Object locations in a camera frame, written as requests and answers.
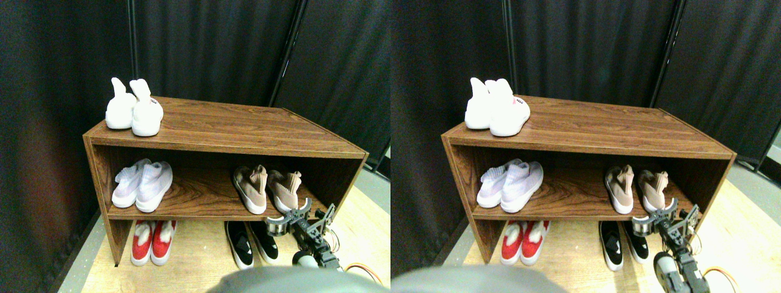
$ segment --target shelf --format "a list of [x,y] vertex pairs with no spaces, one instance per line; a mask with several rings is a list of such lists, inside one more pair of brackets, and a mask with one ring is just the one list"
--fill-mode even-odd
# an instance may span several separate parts
[[[632,186],[634,209],[622,215],[613,209],[608,191],[604,186],[603,172],[596,169],[555,169],[544,171],[540,189],[532,195],[526,206],[517,213],[506,213],[500,206],[485,209],[479,205],[472,211],[477,220],[630,220],[633,216],[643,217],[647,213]],[[679,209],[691,209],[692,202],[684,196],[672,181],[664,190],[666,202],[678,199]]]
[[[107,215],[111,220],[263,220],[266,217],[282,216],[274,207],[273,200],[266,196],[266,211],[255,215],[250,213],[241,201],[231,182],[231,170],[176,168],[173,170],[173,183],[163,196],[160,206],[152,213],[143,213],[135,205],[125,209],[108,206]],[[314,219],[314,211],[327,207],[309,192],[304,184],[298,188],[299,205],[306,198],[312,199],[309,213]]]

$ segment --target red and white sneaker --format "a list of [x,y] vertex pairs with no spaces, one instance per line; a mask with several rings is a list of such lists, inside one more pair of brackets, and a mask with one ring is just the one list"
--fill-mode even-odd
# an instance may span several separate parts
[[177,232],[176,221],[157,221],[155,238],[152,240],[152,262],[162,266],[168,261],[171,254],[173,235]]
[[155,234],[155,221],[136,221],[133,232],[133,254],[130,261],[136,266],[143,266],[152,254],[152,235]]
[[526,221],[509,221],[505,228],[505,239],[501,244],[501,263],[512,266],[518,262],[521,256],[521,242],[523,231],[526,230]]
[[551,229],[551,221],[531,221],[527,226],[521,244],[521,263],[531,266],[540,258],[545,236]]

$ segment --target black and white sneaker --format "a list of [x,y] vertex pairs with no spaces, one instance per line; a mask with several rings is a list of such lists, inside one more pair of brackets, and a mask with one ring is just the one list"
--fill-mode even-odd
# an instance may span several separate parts
[[645,241],[645,237],[634,234],[632,221],[624,221],[623,226],[626,239],[629,239],[629,246],[632,248],[632,256],[638,263],[648,263],[648,242]]
[[246,270],[253,267],[255,261],[252,258],[252,247],[249,244],[244,222],[225,222],[225,233],[228,235],[230,250],[234,252],[234,260],[239,269]]
[[265,221],[249,222],[249,227],[255,235],[255,244],[260,248],[260,255],[267,263],[276,263],[279,259],[279,251],[276,250],[274,237],[269,236],[269,226]]
[[602,241],[604,261],[612,271],[624,267],[624,255],[621,253],[621,235],[619,224],[615,221],[599,222],[599,238]]

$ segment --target shoe rack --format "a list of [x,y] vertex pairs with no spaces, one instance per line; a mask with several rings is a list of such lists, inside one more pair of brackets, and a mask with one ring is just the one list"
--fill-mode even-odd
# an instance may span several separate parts
[[[629,164],[635,174],[667,171],[667,203],[677,198],[679,209],[687,210],[697,204],[704,219],[736,156],[662,109],[522,98],[532,113],[515,136],[495,137],[489,130],[470,130],[464,123],[442,134],[458,193],[486,263],[507,220],[646,216],[636,185],[632,212],[621,215],[613,209],[604,186],[604,172],[610,166]],[[540,162],[544,171],[540,189],[518,213],[477,205],[483,173],[514,158]]]
[[[301,171],[299,202],[312,211],[338,210],[369,153],[287,109],[155,97],[163,109],[160,132],[138,137],[105,121],[83,135],[92,180],[114,263],[119,265],[134,220],[264,220],[282,216],[267,198],[266,211],[247,211],[231,183],[239,166]],[[139,159],[167,161],[173,183],[152,213],[111,202],[114,176]]]

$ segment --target shoe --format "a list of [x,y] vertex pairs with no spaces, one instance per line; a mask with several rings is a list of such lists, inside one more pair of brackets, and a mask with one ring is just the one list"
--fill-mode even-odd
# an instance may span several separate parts
[[138,188],[136,207],[144,213],[151,213],[160,205],[163,195],[166,194],[173,182],[171,165],[166,162],[155,162],[144,165],[144,173],[141,175],[141,186]]
[[153,99],[146,80],[131,80],[130,87],[138,97],[138,103],[133,108],[133,134],[137,136],[152,136],[160,132],[162,121],[162,106]]
[[640,172],[640,178],[637,180],[637,190],[643,194],[643,207],[649,213],[665,208],[665,194],[662,191],[665,190],[668,182],[669,179],[665,171],[656,174],[648,170]]
[[488,84],[488,91],[494,100],[494,115],[490,121],[491,134],[499,137],[507,137],[518,134],[523,124],[529,120],[531,110],[522,98],[512,94],[510,84],[501,78],[495,83]]
[[542,165],[537,162],[510,165],[507,179],[502,187],[501,209],[507,213],[517,213],[542,185]]
[[114,206],[124,209],[136,202],[144,166],[151,163],[152,161],[149,159],[142,159],[132,166],[122,168],[114,177],[114,181],[118,183],[111,194],[111,202],[114,203]]
[[466,113],[464,114],[466,127],[475,130],[488,129],[493,110],[488,88],[475,77],[469,79],[469,82],[472,83],[472,98],[466,103]]
[[269,236],[269,226],[265,221],[253,221],[249,222],[249,227],[255,236],[255,244],[260,249],[260,255],[267,263],[276,263],[280,253],[276,249],[274,237]]
[[152,235],[155,234],[155,221],[136,221],[133,232],[133,254],[130,261],[136,266],[143,266],[152,254]]
[[510,165],[520,165],[523,163],[520,159],[513,159],[506,164],[494,168],[490,168],[480,177],[480,182],[483,185],[480,186],[480,191],[477,192],[477,204],[490,209],[501,202],[501,196],[503,195],[502,188],[505,186],[505,178],[507,177],[507,169]]
[[228,235],[230,250],[234,253],[234,260],[239,269],[246,270],[253,267],[255,260],[252,258],[252,246],[249,244],[244,222],[225,222],[225,233]]
[[505,237],[501,243],[501,263],[512,266],[521,257],[521,242],[526,230],[526,221],[509,221],[505,228]]
[[527,226],[521,244],[521,263],[531,266],[540,258],[542,244],[551,229],[551,221],[531,221]]
[[112,77],[111,83],[114,84],[114,98],[105,109],[105,125],[111,129],[128,129],[133,125],[133,107],[138,100],[127,92],[119,78]]
[[608,169],[604,175],[604,186],[608,189],[610,200],[613,203],[613,209],[616,212],[626,215],[631,213],[634,208],[634,196],[632,193],[632,179],[634,173],[632,167],[624,166],[623,169],[613,166]]
[[266,168],[258,165],[250,170],[240,166],[234,171],[234,187],[244,200],[250,213],[260,215],[266,211]]
[[623,221],[622,225],[624,226],[624,232],[626,232],[626,239],[629,239],[632,256],[638,263],[648,263],[648,242],[645,241],[645,237],[634,234],[632,221]]
[[614,272],[621,270],[624,267],[624,255],[621,253],[619,224],[615,221],[599,222],[599,238],[608,268]]
[[171,255],[173,235],[177,232],[176,221],[157,221],[155,238],[152,239],[152,262],[162,266],[168,262]]
[[274,205],[282,213],[298,209],[298,187],[301,185],[301,173],[283,175],[277,170],[269,172],[269,183],[266,187],[274,195]]

